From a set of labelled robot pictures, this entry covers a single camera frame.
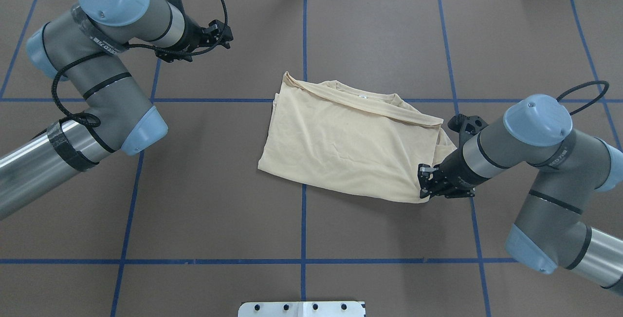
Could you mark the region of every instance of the white bracket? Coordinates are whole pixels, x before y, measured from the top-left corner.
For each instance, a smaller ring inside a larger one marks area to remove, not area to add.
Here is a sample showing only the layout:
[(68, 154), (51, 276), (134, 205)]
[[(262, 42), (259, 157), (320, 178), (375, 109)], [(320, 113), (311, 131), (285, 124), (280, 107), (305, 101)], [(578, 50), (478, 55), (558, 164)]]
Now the white bracket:
[(366, 317), (363, 301), (244, 303), (238, 317)]

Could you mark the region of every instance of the folded cloth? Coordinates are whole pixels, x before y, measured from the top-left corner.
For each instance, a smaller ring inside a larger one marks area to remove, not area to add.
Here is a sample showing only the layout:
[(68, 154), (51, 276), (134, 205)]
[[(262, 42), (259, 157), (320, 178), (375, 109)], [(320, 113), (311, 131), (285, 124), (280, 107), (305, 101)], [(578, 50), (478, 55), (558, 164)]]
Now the folded cloth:
[(257, 168), (342, 193), (427, 202), (419, 199), (418, 164), (436, 165), (456, 149), (442, 123), (396, 94), (285, 73)]

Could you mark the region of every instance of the silver metal tube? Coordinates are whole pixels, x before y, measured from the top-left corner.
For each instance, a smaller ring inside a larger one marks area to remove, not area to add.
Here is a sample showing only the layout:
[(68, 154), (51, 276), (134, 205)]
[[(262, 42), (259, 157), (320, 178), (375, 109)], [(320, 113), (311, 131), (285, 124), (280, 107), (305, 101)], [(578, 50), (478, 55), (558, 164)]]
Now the silver metal tube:
[[(84, 126), (69, 121), (62, 130), (74, 149), (92, 162), (110, 155)], [(0, 220), (78, 173), (56, 153), (46, 133), (8, 153), (0, 159)]]
[(571, 271), (603, 287), (614, 285), (623, 276), (623, 240), (593, 228), (586, 254)]

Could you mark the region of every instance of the power cord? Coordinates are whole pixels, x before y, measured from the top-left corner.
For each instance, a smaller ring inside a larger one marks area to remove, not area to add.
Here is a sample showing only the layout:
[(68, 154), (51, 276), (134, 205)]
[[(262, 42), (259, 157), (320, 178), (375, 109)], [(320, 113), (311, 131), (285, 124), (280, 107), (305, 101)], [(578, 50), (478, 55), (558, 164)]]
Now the power cord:
[[(228, 22), (227, 6), (225, 6), (225, 0), (220, 0), (220, 3), (223, 6), (223, 14), (225, 17), (224, 26), (218, 34), (219, 39), (216, 40), (216, 42), (214, 42), (214, 44), (212, 44), (212, 46), (210, 46), (207, 49), (204, 49), (198, 52), (187, 53), (184, 51), (170, 51), (168, 49), (158, 48), (156, 46), (150, 46), (147, 44), (129, 44), (126, 46), (126, 48), (128, 49), (145, 48), (145, 49), (151, 49), (153, 51), (160, 52), (160, 53), (166, 53), (170, 55), (183, 55), (183, 56), (196, 56), (196, 55), (203, 55), (205, 53), (208, 53), (209, 51), (212, 51), (212, 49), (216, 48), (216, 46), (220, 45), (220, 43), (223, 40), (223, 33), (225, 29), (227, 28), (227, 22)], [(52, 99), (54, 101), (54, 104), (56, 104), (56, 106), (58, 107), (58, 110), (60, 110), (62, 113), (65, 114), (64, 119), (61, 120), (62, 122), (65, 122), (67, 120), (74, 120), (75, 122), (78, 122), (78, 124), (81, 124), (87, 128), (96, 128), (100, 126), (100, 124), (102, 123), (102, 121), (97, 116), (93, 115), (92, 113), (87, 113), (87, 112), (71, 113), (69, 110), (67, 110), (67, 108), (65, 108), (65, 106), (62, 104), (62, 102), (58, 98), (57, 89), (58, 89), (58, 83), (60, 82), (60, 78), (63, 76), (63, 74), (66, 71), (68, 71), (69, 69), (73, 68), (76, 65), (82, 64), (83, 62), (87, 60), (95, 59), (96, 57), (100, 57), (104, 55), (107, 55), (107, 54), (104, 52), (99, 52), (99, 53), (94, 53), (92, 55), (87, 55), (85, 57), (81, 57), (80, 59), (72, 62), (71, 64), (67, 64), (67, 66), (60, 69), (58, 73), (56, 73), (56, 76), (54, 77), (54, 80), (52, 82)]]
[(586, 82), (583, 84), (578, 84), (578, 86), (575, 86), (574, 88), (568, 89), (565, 92), (563, 92), (561, 95), (558, 96), (558, 98), (556, 98), (556, 100), (559, 102), (560, 100), (562, 100), (564, 97), (566, 97), (567, 95), (569, 95), (570, 93), (573, 93), (575, 91), (578, 91), (579, 89), (588, 87), (588, 86), (597, 86), (597, 85), (602, 85), (604, 88), (601, 90), (601, 92), (599, 93), (599, 95), (597, 97), (595, 97), (595, 99), (591, 100), (590, 102), (584, 104), (582, 107), (580, 107), (579, 109), (576, 109), (572, 112), (569, 113), (569, 115), (574, 115), (575, 113), (578, 113), (586, 108), (588, 108), (589, 106), (591, 106), (592, 104), (595, 104), (599, 99), (603, 98), (605, 93), (608, 91), (608, 89), (610, 88), (610, 84), (605, 81), (605, 80), (592, 80), (591, 82)]

